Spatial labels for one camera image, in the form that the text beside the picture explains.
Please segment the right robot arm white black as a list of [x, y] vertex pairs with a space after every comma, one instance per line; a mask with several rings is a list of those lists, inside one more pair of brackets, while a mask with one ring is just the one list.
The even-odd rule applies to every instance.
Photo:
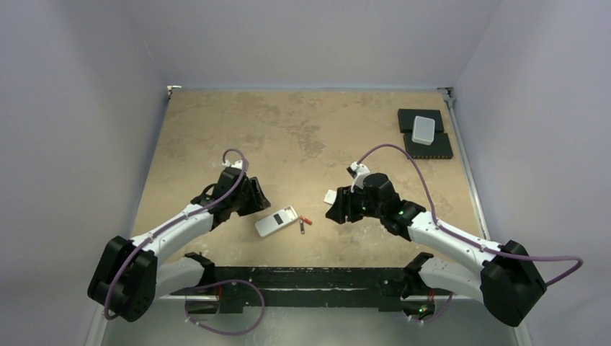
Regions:
[[338, 224], [375, 218], [388, 233], [449, 257], [418, 254], [403, 269], [404, 296], [439, 288], [472, 298], [498, 321], [517, 327], [547, 291], [521, 244], [487, 241], [435, 221], [425, 207], [401, 199], [386, 174], [366, 174], [359, 185], [338, 188], [325, 216]]

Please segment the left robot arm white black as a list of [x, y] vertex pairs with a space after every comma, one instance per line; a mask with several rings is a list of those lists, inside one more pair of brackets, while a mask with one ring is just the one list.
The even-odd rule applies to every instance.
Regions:
[[248, 216], [271, 206], [259, 180], [236, 167], [226, 167], [173, 218], [132, 239], [110, 239], [94, 271], [87, 295], [102, 307], [107, 320], [135, 321], [153, 302], [157, 274], [171, 255], [205, 235], [232, 213]]

